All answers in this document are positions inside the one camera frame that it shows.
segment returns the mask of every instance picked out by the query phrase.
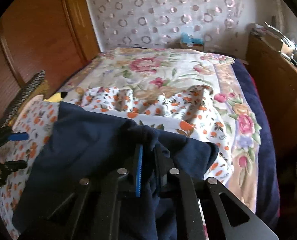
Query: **navy blue cloth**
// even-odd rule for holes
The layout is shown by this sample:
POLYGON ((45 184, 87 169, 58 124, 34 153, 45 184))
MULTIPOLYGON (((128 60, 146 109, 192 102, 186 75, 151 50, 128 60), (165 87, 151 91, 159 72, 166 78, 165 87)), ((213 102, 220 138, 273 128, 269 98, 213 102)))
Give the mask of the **navy blue cloth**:
POLYGON ((143 144, 141 198, 122 201, 119 239, 176 239, 174 205, 155 194, 153 148, 190 176, 203 179, 218 147, 180 134, 139 126, 133 120, 85 111, 61 102, 53 134, 36 158, 12 222, 23 232, 49 215, 85 176, 103 178, 123 167, 143 144))
POLYGON ((256 215, 270 228, 275 228, 280 207, 279 185, 276 174, 275 150, 262 103, 252 83, 250 74, 237 59, 232 65, 243 94, 262 127, 260 131, 261 145, 258 153, 259 178, 256 197, 256 215))

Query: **bed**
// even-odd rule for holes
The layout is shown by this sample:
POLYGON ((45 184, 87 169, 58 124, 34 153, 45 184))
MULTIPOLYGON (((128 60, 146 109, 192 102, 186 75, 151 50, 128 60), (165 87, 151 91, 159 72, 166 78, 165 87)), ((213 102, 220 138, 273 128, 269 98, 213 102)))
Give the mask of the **bed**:
MULTIPOLYGON (((220 153, 205 178, 216 177, 267 225, 276 225, 279 192, 270 128, 239 60, 190 49, 117 48, 100 54, 60 91, 68 91, 64 101, 86 111, 216 143, 220 153)), ((28 162, 0 188, 0 215, 13 239, 19 235, 16 207, 58 108, 32 99, 13 125, 30 139, 0 150, 3 161, 28 162)))

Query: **dark blue blanket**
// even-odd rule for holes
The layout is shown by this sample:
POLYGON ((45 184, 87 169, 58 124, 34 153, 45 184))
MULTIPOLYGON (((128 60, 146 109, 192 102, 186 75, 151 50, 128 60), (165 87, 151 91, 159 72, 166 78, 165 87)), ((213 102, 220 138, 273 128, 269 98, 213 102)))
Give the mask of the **dark blue blanket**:
POLYGON ((23 232, 32 221, 49 215, 81 178, 99 179, 122 168, 134 155, 136 143, 143 144, 142 193, 141 198, 122 201, 119 239, 176 239, 174 205, 154 194, 152 150, 161 144, 164 155, 172 158, 177 168, 203 179, 218 147, 63 102, 53 134, 34 162, 13 215, 14 226, 23 232))
POLYGON ((236 60, 232 67, 244 96, 262 127, 261 145, 258 153, 259 180, 256 215, 270 228, 275 228, 279 215, 280 196, 270 126, 250 74, 239 60, 236 60))

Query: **wooden wardrobe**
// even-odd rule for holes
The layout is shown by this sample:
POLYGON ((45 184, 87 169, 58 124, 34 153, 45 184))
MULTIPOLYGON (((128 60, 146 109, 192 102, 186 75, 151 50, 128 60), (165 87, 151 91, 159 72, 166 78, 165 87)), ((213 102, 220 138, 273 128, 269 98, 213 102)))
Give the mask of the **wooden wardrobe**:
POLYGON ((51 95, 98 53, 85 0, 14 0, 0 18, 0 117, 35 73, 51 95))

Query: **wallpaper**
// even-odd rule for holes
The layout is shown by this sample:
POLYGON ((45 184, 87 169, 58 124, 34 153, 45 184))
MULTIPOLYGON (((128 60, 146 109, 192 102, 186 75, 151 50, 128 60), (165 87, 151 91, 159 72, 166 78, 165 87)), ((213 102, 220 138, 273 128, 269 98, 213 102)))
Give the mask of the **wallpaper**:
POLYGON ((123 46, 178 47, 181 33, 187 33, 203 38, 209 50, 234 54, 239 50, 233 46, 238 43, 239 30, 245 32, 246 28, 245 20, 239 27, 245 1, 87 0, 87 3, 101 50, 123 46))

